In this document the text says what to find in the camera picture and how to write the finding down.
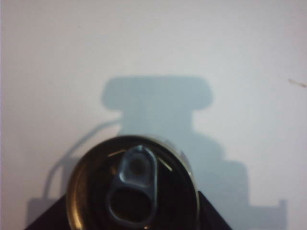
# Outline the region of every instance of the black object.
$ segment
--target black object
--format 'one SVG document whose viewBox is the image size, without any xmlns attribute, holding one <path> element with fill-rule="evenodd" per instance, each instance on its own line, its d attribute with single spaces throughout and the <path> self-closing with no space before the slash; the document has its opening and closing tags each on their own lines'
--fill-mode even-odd
<svg viewBox="0 0 307 230">
<path fill-rule="evenodd" d="M 231 230 L 207 198 L 199 192 L 200 230 Z M 66 215 L 65 196 L 44 212 L 25 230 L 71 230 Z"/>
</svg>

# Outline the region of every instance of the pull tab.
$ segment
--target pull tab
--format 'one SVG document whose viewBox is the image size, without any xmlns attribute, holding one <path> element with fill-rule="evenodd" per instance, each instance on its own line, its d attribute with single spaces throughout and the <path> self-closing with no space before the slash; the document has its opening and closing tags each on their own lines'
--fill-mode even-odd
<svg viewBox="0 0 307 230">
<path fill-rule="evenodd" d="M 157 210 L 157 159 L 145 146 L 129 149 L 123 156 L 108 195 L 107 209 L 119 225 L 148 225 Z"/>
</svg>

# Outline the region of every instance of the can top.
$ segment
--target can top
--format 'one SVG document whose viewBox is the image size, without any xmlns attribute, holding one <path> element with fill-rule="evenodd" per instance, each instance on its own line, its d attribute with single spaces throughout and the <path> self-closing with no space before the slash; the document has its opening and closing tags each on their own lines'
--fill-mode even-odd
<svg viewBox="0 0 307 230">
<path fill-rule="evenodd" d="M 164 143 L 121 136 L 88 151 L 66 194 L 73 230 L 193 230 L 199 201 L 191 173 Z"/>
</svg>

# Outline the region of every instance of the can lid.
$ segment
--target can lid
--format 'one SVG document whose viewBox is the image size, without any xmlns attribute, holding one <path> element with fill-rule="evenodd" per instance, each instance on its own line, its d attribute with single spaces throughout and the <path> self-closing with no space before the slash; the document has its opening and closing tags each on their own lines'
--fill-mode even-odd
<svg viewBox="0 0 307 230">
<path fill-rule="evenodd" d="M 159 141 L 122 136 L 100 143 L 75 167 L 67 189 L 73 230 L 187 230 L 198 219 L 190 172 Z"/>
</svg>

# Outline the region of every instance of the black stand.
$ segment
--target black stand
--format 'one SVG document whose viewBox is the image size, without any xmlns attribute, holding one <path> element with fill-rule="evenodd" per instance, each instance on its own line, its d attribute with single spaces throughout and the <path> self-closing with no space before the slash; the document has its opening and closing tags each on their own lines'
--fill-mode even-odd
<svg viewBox="0 0 307 230">
<path fill-rule="evenodd" d="M 207 198 L 199 192 L 200 230 L 231 230 Z M 65 208 L 65 196 L 60 198 L 25 230 L 71 230 Z"/>
</svg>

